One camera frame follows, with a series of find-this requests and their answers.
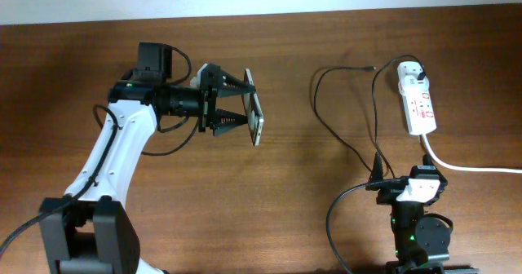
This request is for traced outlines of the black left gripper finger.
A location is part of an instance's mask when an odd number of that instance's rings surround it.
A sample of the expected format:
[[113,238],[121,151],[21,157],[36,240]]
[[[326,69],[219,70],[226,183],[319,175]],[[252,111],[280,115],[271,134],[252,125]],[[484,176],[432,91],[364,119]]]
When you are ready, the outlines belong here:
[[225,98],[236,95],[248,95],[256,92],[255,86],[227,73],[222,68],[218,71],[218,97]]
[[230,112],[227,110],[216,109],[212,118],[213,136],[217,137],[230,130],[248,123],[246,115]]

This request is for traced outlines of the black smartphone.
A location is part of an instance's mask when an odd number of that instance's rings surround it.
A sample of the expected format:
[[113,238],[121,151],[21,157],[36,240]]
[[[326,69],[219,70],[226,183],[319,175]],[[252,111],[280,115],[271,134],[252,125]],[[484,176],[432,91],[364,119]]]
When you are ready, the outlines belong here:
[[264,124],[264,116],[256,91],[242,96],[244,109],[248,120],[248,127],[252,144],[257,147],[260,143],[261,134]]

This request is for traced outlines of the white power strip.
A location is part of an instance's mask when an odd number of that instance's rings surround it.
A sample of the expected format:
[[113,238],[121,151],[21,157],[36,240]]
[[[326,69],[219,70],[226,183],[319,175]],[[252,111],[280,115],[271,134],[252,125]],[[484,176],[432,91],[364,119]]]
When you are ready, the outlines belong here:
[[411,135],[426,135],[436,129],[430,91],[402,95],[405,119]]

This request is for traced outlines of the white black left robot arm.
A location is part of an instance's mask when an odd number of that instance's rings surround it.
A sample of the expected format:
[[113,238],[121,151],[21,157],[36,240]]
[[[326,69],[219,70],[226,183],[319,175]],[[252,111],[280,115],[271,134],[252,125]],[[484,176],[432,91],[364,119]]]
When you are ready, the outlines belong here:
[[163,71],[136,69],[110,90],[107,116],[81,173],[61,198],[46,198],[40,221],[52,273],[158,273],[145,262],[126,213],[138,160],[164,116],[194,117],[194,132],[219,136],[247,125],[259,143],[263,114],[249,70],[238,79],[204,64],[189,86],[167,82]]

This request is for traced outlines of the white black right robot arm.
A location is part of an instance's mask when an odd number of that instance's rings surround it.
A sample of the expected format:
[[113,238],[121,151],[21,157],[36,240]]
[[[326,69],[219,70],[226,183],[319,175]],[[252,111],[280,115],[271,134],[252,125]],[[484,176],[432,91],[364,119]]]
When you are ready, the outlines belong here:
[[428,155],[422,164],[399,178],[385,179],[381,157],[374,156],[368,191],[376,191],[376,203],[391,207],[390,225],[396,260],[385,265],[386,274],[478,273],[471,266],[446,267],[453,221],[426,208],[440,199],[448,180]]

